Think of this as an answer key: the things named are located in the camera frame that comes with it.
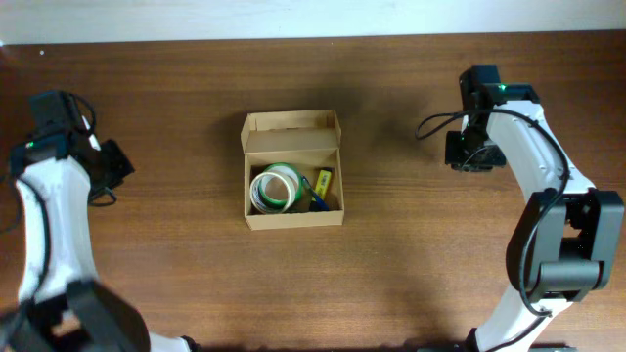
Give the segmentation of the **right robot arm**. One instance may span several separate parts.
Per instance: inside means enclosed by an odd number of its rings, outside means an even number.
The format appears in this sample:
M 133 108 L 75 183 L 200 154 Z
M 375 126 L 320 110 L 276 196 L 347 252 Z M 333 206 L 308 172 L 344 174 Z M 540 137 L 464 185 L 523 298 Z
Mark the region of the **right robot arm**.
M 528 351 L 561 312 L 610 278 L 625 204 L 599 190 L 571 162 L 529 84 L 506 84 L 494 65 L 460 77 L 463 124 L 446 135 L 452 169 L 509 166 L 526 206 L 506 250 L 509 285 L 491 316 L 473 329 L 468 351 Z

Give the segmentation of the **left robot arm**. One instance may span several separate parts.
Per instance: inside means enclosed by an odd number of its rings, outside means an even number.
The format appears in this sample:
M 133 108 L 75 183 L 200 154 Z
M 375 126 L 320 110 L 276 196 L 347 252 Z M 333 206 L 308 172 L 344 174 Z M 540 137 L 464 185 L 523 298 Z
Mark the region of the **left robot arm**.
M 53 90 L 30 98 L 36 128 L 10 151 L 9 179 L 22 209 L 25 265 L 15 309 L 1 316 L 14 351 L 198 351 L 189 336 L 148 330 L 141 314 L 100 283 L 88 209 L 134 168 L 113 140 L 100 143 L 82 97 Z

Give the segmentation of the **brown cardboard box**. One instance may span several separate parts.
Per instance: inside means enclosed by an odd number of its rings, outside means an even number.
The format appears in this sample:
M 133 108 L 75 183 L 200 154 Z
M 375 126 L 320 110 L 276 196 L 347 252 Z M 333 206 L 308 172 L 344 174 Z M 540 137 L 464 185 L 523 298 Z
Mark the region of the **brown cardboard box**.
M 244 218 L 252 230 L 342 225 L 344 195 L 340 160 L 341 129 L 334 110 L 257 112 L 247 115 L 241 131 L 244 153 Z M 264 214 L 250 201 L 251 181 L 271 164 L 294 166 L 314 189 L 319 171 L 330 168 L 333 179 L 324 202 L 329 211 L 311 212 L 312 197 L 303 187 L 300 199 L 286 212 Z

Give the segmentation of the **yellow highlighter marker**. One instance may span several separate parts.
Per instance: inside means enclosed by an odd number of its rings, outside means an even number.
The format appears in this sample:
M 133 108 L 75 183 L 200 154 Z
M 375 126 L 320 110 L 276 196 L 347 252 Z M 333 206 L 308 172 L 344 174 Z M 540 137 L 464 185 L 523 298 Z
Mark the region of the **yellow highlighter marker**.
M 314 191 L 321 200 L 326 199 L 332 179 L 333 171 L 330 168 L 323 168 L 319 171 Z

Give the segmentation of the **blue pen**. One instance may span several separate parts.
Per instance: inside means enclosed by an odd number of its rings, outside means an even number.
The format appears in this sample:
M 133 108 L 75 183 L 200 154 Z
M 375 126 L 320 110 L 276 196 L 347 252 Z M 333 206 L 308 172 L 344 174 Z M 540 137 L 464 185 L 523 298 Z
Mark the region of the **blue pen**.
M 312 188 L 310 182 L 305 176 L 301 177 L 303 187 L 310 193 L 312 200 L 309 205 L 309 210 L 311 212 L 316 211 L 329 211 L 328 205 L 320 198 L 320 196 L 316 193 L 316 191 Z

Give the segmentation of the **white masking tape roll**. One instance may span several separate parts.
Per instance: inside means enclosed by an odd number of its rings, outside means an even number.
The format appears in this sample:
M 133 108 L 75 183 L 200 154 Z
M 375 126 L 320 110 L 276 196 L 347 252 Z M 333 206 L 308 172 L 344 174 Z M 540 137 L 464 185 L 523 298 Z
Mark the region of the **white masking tape roll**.
M 290 175 L 278 171 L 266 171 L 250 183 L 249 196 L 252 205 L 264 214 L 288 211 L 296 201 L 299 183 Z

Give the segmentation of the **green tape roll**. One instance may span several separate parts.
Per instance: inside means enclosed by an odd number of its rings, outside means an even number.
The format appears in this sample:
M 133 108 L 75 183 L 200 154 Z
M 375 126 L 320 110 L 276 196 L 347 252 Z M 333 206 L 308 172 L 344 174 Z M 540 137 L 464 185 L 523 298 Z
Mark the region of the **green tape roll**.
M 301 174 L 291 164 L 271 164 L 260 174 L 258 193 L 267 206 L 289 209 L 301 197 Z

